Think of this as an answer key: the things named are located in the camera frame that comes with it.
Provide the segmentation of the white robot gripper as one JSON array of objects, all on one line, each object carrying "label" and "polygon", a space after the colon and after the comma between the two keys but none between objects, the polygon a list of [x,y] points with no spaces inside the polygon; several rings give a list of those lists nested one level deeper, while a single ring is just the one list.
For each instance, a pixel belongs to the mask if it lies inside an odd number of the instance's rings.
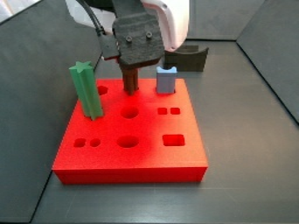
[{"label": "white robot gripper", "polygon": [[[95,28],[78,1],[66,3],[75,21]],[[121,66],[135,69],[157,64],[165,50],[174,52],[187,38],[190,0],[113,0],[113,4],[115,13],[90,7],[106,32],[113,34],[114,30]]]}]

